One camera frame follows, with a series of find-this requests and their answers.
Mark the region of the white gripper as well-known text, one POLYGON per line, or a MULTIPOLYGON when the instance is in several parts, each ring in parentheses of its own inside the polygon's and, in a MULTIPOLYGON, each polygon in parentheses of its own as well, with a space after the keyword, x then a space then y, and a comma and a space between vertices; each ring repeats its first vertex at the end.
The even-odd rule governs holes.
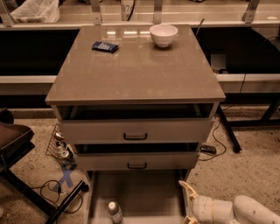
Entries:
MULTIPOLYGON (((185 189, 187 198, 192 200, 192 213, 200 224, 229 224, 235 218, 232 202, 199 196, 183 180, 180 180, 179 184, 185 189)), ((194 218, 186 216, 182 224, 194 224, 194 218)))

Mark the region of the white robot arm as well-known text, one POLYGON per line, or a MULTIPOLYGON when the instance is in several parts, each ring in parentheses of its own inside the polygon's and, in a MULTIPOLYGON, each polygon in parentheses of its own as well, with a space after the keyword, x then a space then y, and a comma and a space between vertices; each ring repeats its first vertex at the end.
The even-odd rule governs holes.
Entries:
POLYGON ((180 180, 185 191, 187 214, 182 224, 280 224, 280 216, 245 195, 234 201, 213 199, 201 194, 180 180))

